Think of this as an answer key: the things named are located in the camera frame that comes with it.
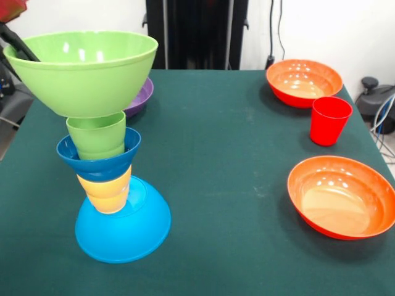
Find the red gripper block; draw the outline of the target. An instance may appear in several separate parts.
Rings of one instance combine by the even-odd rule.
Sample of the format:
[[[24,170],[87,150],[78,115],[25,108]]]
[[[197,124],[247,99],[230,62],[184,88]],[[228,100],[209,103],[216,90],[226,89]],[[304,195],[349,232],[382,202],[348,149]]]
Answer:
[[[22,52],[23,59],[39,62],[40,60],[30,50],[30,48],[23,42],[23,40],[13,32],[7,25],[7,22],[17,18],[21,13],[27,10],[26,0],[0,0],[0,19],[1,19],[1,39],[10,44],[17,52]],[[13,74],[16,79],[21,81],[20,77],[3,53],[3,46],[0,46],[0,60],[1,63]]]

